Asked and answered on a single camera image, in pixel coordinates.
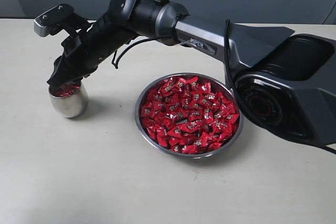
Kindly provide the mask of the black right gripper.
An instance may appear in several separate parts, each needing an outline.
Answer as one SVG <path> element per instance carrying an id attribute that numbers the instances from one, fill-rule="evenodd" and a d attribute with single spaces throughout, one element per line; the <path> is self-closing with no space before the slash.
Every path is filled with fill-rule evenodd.
<path id="1" fill-rule="evenodd" d="M 136 38 L 135 32 L 120 27 L 101 16 L 90 29 L 68 37 L 61 45 L 64 51 L 54 62 L 54 74 L 47 83 L 54 88 L 81 86 L 85 76 L 92 74 L 106 58 Z"/>

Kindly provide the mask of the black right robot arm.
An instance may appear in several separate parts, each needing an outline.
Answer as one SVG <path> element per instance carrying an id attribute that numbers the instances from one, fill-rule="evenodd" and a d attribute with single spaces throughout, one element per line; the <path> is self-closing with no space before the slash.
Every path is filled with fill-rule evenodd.
<path id="1" fill-rule="evenodd" d="M 90 75 L 138 36 L 221 61 L 245 117 L 270 133 L 302 144 L 335 143 L 335 40 L 287 27 L 212 24 L 170 0 L 111 0 L 90 29 L 63 42 L 48 84 L 59 88 Z"/>

